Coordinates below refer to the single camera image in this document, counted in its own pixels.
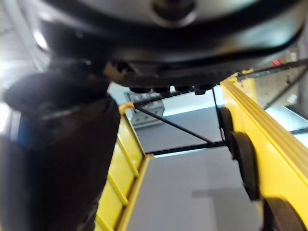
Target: yellow frame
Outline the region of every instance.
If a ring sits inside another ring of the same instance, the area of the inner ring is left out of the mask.
[[[223,95],[234,130],[256,150],[261,195],[288,201],[308,228],[308,149],[233,83],[221,82]]]
[[[149,161],[154,156],[145,155],[134,128],[125,111],[133,103],[119,107],[121,122],[96,214],[95,231],[125,231],[129,224]]]

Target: black tire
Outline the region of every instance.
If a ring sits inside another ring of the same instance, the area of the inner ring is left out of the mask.
[[[232,122],[232,116],[228,108],[226,107],[220,107],[217,111],[217,117],[218,117],[218,123],[219,126],[223,129],[223,133],[226,140],[226,145],[231,151],[231,132],[233,132],[233,122]]]
[[[294,208],[281,198],[265,198],[263,216],[262,231],[307,231]]]
[[[249,137],[242,132],[231,132],[231,153],[238,161],[243,185],[250,198],[259,199],[259,177],[256,152]]]

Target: black plastic part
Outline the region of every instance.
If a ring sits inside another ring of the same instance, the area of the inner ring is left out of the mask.
[[[244,188],[250,200],[259,199],[259,175],[256,152],[249,137],[242,132],[231,132],[231,153],[238,161]]]
[[[233,122],[231,113],[227,107],[219,107],[217,110],[217,116],[218,116],[219,126],[223,129],[226,145],[229,151],[231,152],[231,146],[232,146],[231,132],[233,132]]]
[[[195,9],[193,0],[169,1],[156,0],[153,4],[153,11],[163,19],[177,21],[185,18]]]
[[[16,83],[4,98],[20,116],[1,134],[2,228],[93,227],[120,122],[116,102],[38,76]]]
[[[245,52],[248,57],[252,57],[255,53],[262,56],[263,52],[272,49],[281,51],[281,47],[290,41],[303,25],[306,7],[303,0],[258,1],[237,11],[222,10],[221,14],[209,20],[206,20],[208,12],[204,12],[204,17],[192,26],[167,30],[155,23],[144,22],[143,19],[148,19],[152,10],[150,7],[142,12],[145,18],[131,21],[129,18],[132,18],[134,13],[140,14],[140,11],[144,10],[138,1],[130,3],[134,10],[127,11],[130,13],[130,17],[125,15],[127,20],[113,15],[113,11],[117,11],[117,8],[123,9],[126,4],[116,4],[112,0],[105,3],[92,1],[91,7],[81,1],[67,3],[62,0],[31,0],[27,3],[27,15],[33,31],[44,36],[54,53],[62,57],[112,58],[141,62],[180,62],[212,57],[213,54],[218,56],[217,51],[224,51],[220,46],[238,33],[239,43],[235,44],[238,49],[234,53]],[[110,7],[109,13],[101,10],[104,4]],[[42,11],[49,15],[48,19],[39,13]],[[298,17],[285,18],[288,13],[297,13]],[[288,19],[292,20],[289,24],[283,23]],[[251,28],[258,28],[254,35],[257,42],[258,39],[262,41],[262,46],[249,45],[250,36],[247,38],[246,33],[250,33]],[[286,31],[281,38],[283,42],[270,33],[264,33],[265,30],[279,32],[282,29]]]
[[[153,88],[153,91],[156,93],[170,93],[170,86],[169,87],[161,87],[161,88]]]
[[[281,198],[264,198],[262,231],[307,231],[295,209]]]
[[[210,90],[212,85],[199,85],[194,87],[195,95],[204,95],[207,90]]]
[[[136,94],[149,93],[151,88],[129,88],[132,92]]]
[[[162,155],[162,154],[178,153],[178,152],[197,150],[197,149],[203,149],[203,148],[217,148],[217,147],[222,147],[225,145],[226,143],[224,141],[218,141],[214,143],[203,143],[203,144],[182,146],[182,147],[176,147],[176,148],[168,148],[168,149],[163,149],[163,150],[158,150],[158,151],[147,152],[146,154]]]
[[[281,53],[265,55],[268,59],[276,59]],[[121,85],[127,87],[164,87],[172,85],[197,86],[197,85],[215,85],[223,81],[228,76],[254,67],[256,64],[263,62],[263,58],[248,57],[227,57],[214,60],[199,60],[198,62],[185,62],[177,64],[176,68],[169,66],[169,70],[162,70],[153,74],[135,74],[130,73],[125,76]],[[264,68],[253,73],[240,75],[238,80],[247,77],[264,77],[279,71],[288,70],[307,63],[307,59],[296,61],[289,64],[282,64],[270,68]]]
[[[181,92],[181,93],[187,93],[187,92],[189,92],[189,90],[191,89],[191,87],[190,87],[190,86],[174,86],[174,89],[175,89],[176,91]]]

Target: gray floor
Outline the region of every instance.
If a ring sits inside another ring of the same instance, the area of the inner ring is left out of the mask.
[[[151,160],[128,231],[257,231],[227,148]]]
[[[215,107],[165,118],[213,141],[221,140]],[[140,128],[136,132],[146,152],[204,143],[203,140],[166,123]]]

